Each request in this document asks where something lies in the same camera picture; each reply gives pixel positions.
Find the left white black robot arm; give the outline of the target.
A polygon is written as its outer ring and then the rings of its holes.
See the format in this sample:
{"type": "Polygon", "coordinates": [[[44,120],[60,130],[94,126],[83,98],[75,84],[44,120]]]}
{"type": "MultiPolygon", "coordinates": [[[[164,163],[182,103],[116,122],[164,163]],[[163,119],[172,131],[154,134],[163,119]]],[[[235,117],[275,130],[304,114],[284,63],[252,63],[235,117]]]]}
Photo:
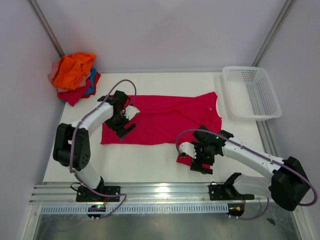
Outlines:
{"type": "Polygon", "coordinates": [[[92,164],[91,135],[103,124],[122,140],[136,124],[132,119],[140,110],[128,104],[130,97],[117,90],[112,96],[102,96],[96,105],[82,118],[73,123],[58,125],[53,146],[53,159],[67,167],[79,182],[77,202],[101,202],[108,199],[119,202],[123,197],[120,187],[106,186],[92,164]]]}

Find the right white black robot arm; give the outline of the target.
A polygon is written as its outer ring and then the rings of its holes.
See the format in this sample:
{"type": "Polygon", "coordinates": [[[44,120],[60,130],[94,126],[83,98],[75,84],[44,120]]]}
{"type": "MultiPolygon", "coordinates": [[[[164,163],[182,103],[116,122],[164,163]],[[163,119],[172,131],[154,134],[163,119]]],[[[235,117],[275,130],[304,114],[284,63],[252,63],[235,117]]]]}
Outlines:
{"type": "Polygon", "coordinates": [[[259,177],[233,173],[225,181],[224,193],[230,199],[239,195],[271,198],[278,206],[293,211],[312,188],[300,161],[269,155],[246,146],[232,133],[209,131],[205,126],[194,130],[195,155],[214,158],[216,155],[236,160],[260,174],[259,177]]]}

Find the magenta pink t-shirt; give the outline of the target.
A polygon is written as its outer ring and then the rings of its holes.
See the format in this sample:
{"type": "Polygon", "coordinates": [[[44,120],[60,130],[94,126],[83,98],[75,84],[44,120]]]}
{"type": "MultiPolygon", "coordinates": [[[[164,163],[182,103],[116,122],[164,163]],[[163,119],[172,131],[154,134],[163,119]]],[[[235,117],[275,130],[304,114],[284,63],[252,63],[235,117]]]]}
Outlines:
{"type": "Polygon", "coordinates": [[[196,97],[138,95],[134,106],[140,113],[132,122],[136,127],[123,139],[102,125],[101,144],[160,145],[174,144],[188,129],[205,126],[218,133],[222,119],[217,112],[218,96],[209,92],[196,97]]]}

